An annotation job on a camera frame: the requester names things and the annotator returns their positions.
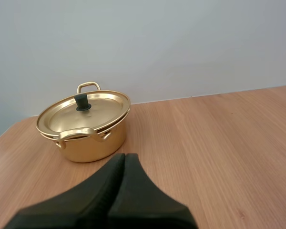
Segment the golden aluminum pot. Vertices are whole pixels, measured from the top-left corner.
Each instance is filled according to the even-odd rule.
[[[81,93],[85,86],[97,91]],[[95,82],[79,85],[77,95],[44,110],[36,128],[74,162],[91,162],[114,153],[125,141],[130,100],[121,92],[101,90]]]

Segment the pot handle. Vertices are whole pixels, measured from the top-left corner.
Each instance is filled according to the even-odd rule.
[[[101,88],[100,86],[96,83],[96,82],[86,82],[86,83],[82,83],[77,87],[77,94],[82,93],[82,88],[86,87],[86,86],[91,86],[94,85],[97,87],[97,90],[99,91]]]
[[[55,142],[55,144],[60,149],[65,149],[66,148],[65,140],[68,140],[70,138],[90,136],[97,142],[103,142],[103,141],[106,141],[110,135],[111,135],[111,131],[107,132],[104,136],[101,137],[92,128],[82,127],[82,128],[62,131],[58,135],[58,142]]]

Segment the table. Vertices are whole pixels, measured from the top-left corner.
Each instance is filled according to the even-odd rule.
[[[110,157],[78,164],[35,129],[0,137],[0,228],[25,206],[79,184]],[[286,229],[286,86],[134,104],[119,153],[186,204],[201,229]]]

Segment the lid handle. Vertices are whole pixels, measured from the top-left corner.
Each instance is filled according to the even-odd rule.
[[[77,104],[77,111],[86,111],[91,108],[91,104],[88,103],[87,94],[77,94],[74,96]]]
[[[91,86],[94,85],[96,86],[97,90],[99,91],[101,88],[100,86],[96,83],[96,82],[86,82],[86,83],[82,83],[77,87],[77,94],[82,93],[82,88],[86,87],[86,86]]]

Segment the pot lid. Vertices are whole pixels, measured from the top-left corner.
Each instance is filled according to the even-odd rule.
[[[98,90],[81,93],[82,87],[88,85],[95,85]],[[58,136],[62,131],[80,127],[98,131],[118,122],[130,109],[130,100],[125,94],[101,90],[95,82],[81,84],[77,92],[39,115],[36,127],[42,134]]]

